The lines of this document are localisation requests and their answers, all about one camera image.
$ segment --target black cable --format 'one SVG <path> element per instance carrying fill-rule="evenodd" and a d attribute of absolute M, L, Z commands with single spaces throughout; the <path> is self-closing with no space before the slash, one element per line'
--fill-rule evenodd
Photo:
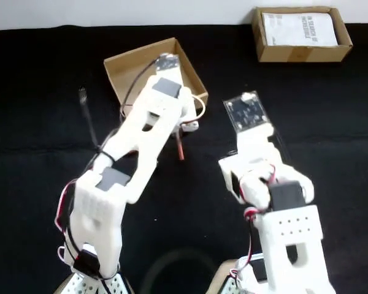
<path fill-rule="evenodd" d="M 285 161 L 285 163 L 290 164 L 291 163 L 291 157 L 288 148 L 285 145 L 285 142 L 282 140 L 282 137 L 277 129 L 274 129 L 275 138 L 278 141 L 278 144 L 281 147 L 281 153 L 282 157 Z"/>
<path fill-rule="evenodd" d="M 124 101 L 120 107 L 120 122 L 123 123 L 124 119 L 125 119 L 125 114 L 124 114 L 124 107 L 125 106 L 130 106 L 130 104 L 127 104 L 129 95 L 133 89 L 133 87 L 135 86 L 135 84 L 137 83 L 138 79 L 146 72 L 146 70 L 148 70 L 153 64 L 155 64 L 155 62 L 159 59 L 159 56 L 155 59 L 153 59 L 149 64 L 146 65 L 146 67 L 144 69 L 142 69 L 137 76 L 135 77 L 135 79 L 132 81 L 131 85 L 128 88 L 128 91 L 125 95 Z"/>
<path fill-rule="evenodd" d="M 94 147 L 98 147 L 98 141 L 96 136 L 96 131 L 94 130 L 93 121 L 91 120 L 90 111 L 87 105 L 87 93 L 85 87 L 81 87 L 79 89 L 79 102 L 82 107 L 83 115 L 86 118 L 88 130 L 90 131 L 91 141 L 94 144 Z"/>

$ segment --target white robotic arm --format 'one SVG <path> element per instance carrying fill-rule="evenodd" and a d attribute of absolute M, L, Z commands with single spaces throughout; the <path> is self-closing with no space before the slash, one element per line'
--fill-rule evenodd
<path fill-rule="evenodd" d="M 248 256 L 231 274 L 238 291 L 255 294 L 335 294 L 327 274 L 319 215 L 311 180 L 282 162 L 268 142 L 274 128 L 256 92 L 224 102 L 237 132 L 237 154 L 219 161 L 228 191 L 247 208 L 259 231 L 267 282 L 257 281 Z M 286 246 L 296 246 L 292 264 Z"/>
<path fill-rule="evenodd" d="M 188 132 L 199 127 L 178 57 L 162 55 L 156 65 L 156 75 L 148 79 L 119 130 L 106 141 L 92 168 L 76 180 L 73 210 L 64 232 L 64 261 L 82 275 L 109 279 L 116 274 L 126 204 L 138 201 L 167 139 L 180 129 Z M 132 176 L 111 167 L 133 151 L 138 152 L 138 162 Z M 80 259 L 94 260 L 94 272 L 90 262 Z"/>

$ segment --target cardboard box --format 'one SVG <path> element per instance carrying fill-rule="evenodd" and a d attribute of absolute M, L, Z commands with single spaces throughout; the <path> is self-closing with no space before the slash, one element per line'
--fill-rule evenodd
<path fill-rule="evenodd" d="M 151 60 L 157 58 L 161 53 L 173 53 L 178 55 L 180 58 L 180 69 L 184 85 L 189 87 L 192 94 L 197 95 L 206 104 L 209 94 L 176 38 L 166 39 L 104 60 L 105 70 L 119 102 L 122 103 L 124 101 L 129 85 L 135 79 L 136 75 L 149 64 Z M 145 86 L 147 79 L 154 74 L 155 67 L 150 67 L 139 78 L 128 97 L 128 104 L 133 104 L 138 94 Z M 196 101 L 195 105 L 196 108 L 201 107 L 198 101 Z M 125 108 L 126 115 L 130 111 L 131 107 Z"/>
<path fill-rule="evenodd" d="M 338 46 L 268 46 L 262 13 L 328 13 L 332 18 Z M 338 9 L 331 7 L 257 7 L 252 19 L 259 62 L 340 62 L 353 48 L 348 31 Z"/>

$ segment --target white wall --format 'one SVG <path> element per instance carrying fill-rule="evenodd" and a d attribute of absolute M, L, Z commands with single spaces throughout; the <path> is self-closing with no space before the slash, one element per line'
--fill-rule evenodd
<path fill-rule="evenodd" d="M 187 25 L 248 22 L 254 6 L 335 6 L 368 23 L 368 0 L 0 0 L 0 29 L 60 25 Z"/>

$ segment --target black tablecloth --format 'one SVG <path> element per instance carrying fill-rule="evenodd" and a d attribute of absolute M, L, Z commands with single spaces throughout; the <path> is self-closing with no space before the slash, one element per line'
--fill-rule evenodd
<path fill-rule="evenodd" d="M 69 274 L 53 217 L 62 187 L 93 155 L 78 87 L 88 90 L 101 141 L 118 124 L 103 59 L 168 37 L 210 99 L 200 129 L 184 139 L 186 161 L 168 142 L 143 196 L 127 206 L 121 266 L 132 286 L 140 290 L 152 264 L 174 251 L 182 261 L 153 293 L 204 293 L 222 261 L 246 254 L 243 207 L 217 160 L 235 147 L 221 101 L 255 89 L 292 164 L 315 185 L 332 284 L 368 293 L 368 25 L 348 30 L 355 47 L 342 64 L 260 64 L 249 26 L 0 32 L 0 293 L 51 293 Z"/>

